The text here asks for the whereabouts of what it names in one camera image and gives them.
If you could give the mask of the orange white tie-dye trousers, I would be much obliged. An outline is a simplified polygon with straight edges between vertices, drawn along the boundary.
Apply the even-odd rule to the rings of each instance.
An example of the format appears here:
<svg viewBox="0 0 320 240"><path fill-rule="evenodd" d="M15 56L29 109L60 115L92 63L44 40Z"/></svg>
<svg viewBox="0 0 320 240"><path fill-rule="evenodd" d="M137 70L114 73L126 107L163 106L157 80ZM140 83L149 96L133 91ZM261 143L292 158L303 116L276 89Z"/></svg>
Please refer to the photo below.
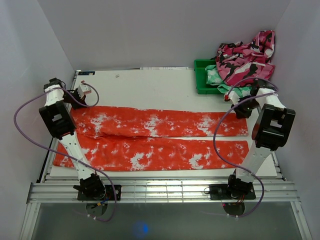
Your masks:
<svg viewBox="0 0 320 240"><path fill-rule="evenodd" d="M235 114L95 106L71 111L89 164L101 171L231 168L249 151Z"/></svg>

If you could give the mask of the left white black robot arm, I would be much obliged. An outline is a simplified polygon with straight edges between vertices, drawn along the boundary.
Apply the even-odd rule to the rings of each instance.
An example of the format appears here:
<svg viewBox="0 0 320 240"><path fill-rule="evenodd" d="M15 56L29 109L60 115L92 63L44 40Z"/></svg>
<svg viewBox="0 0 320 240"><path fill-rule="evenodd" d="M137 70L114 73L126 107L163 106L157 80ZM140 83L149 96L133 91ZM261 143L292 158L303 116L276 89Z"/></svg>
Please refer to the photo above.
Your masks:
<svg viewBox="0 0 320 240"><path fill-rule="evenodd" d="M39 113L51 136L58 139L67 154L72 157L71 161L79 180L79 185L75 185L74 189L90 199L104 198L106 187L97 172L89 167L90 164L78 140L75 120L67 106L70 104L74 110L87 107L85 99L86 95L91 93L91 88L82 83L75 90L66 90L63 81L52 78L43 89L46 102L39 109Z"/></svg>

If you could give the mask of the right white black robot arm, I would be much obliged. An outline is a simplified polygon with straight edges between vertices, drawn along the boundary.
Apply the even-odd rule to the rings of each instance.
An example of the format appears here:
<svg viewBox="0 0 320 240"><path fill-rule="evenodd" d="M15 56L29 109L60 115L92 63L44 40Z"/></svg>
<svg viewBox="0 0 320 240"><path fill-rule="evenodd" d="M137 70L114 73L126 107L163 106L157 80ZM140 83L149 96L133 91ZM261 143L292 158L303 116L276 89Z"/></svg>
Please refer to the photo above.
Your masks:
<svg viewBox="0 0 320 240"><path fill-rule="evenodd" d="M231 91L225 99L237 119L248 119L254 109L260 108L259 115L251 132L252 145L243 162L228 178L226 194L232 198L252 195L255 198L253 181L255 174L272 152L283 147L289 138L296 112L284 106L274 85L264 79L255 78L249 95L236 98Z"/></svg>

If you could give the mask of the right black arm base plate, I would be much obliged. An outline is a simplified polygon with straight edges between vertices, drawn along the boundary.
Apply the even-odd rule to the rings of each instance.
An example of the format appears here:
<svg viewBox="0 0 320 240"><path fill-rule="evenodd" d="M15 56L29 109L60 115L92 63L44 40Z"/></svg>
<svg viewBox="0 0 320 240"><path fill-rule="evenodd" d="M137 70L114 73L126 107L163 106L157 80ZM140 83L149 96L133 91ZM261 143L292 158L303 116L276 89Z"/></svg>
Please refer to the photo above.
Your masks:
<svg viewBox="0 0 320 240"><path fill-rule="evenodd" d="M240 194L232 192L226 183L224 184L210 184L205 187L203 193L210 196L211 200L255 200L256 194L254 189L250 190L248 194Z"/></svg>

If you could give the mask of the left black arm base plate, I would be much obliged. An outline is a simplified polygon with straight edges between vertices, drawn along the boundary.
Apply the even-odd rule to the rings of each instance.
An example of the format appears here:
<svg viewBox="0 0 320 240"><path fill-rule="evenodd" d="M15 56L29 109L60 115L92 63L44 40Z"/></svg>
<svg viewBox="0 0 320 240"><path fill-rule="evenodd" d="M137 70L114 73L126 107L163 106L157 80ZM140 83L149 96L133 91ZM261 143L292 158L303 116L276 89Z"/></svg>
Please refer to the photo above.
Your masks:
<svg viewBox="0 0 320 240"><path fill-rule="evenodd" d="M120 184L115 184L114 185L114 190L115 190L115 194L116 194L116 200L120 201L121 200L121 194L122 194L122 185ZM114 196L114 191L112 188L111 184L106 184L105 185L105 194L103 197L101 198L94 198L94 197L87 197L85 196L82 192L78 192L77 194L77 198L78 201L104 201L104 200L108 200L108 201L114 201L115 200L115 196Z"/></svg>

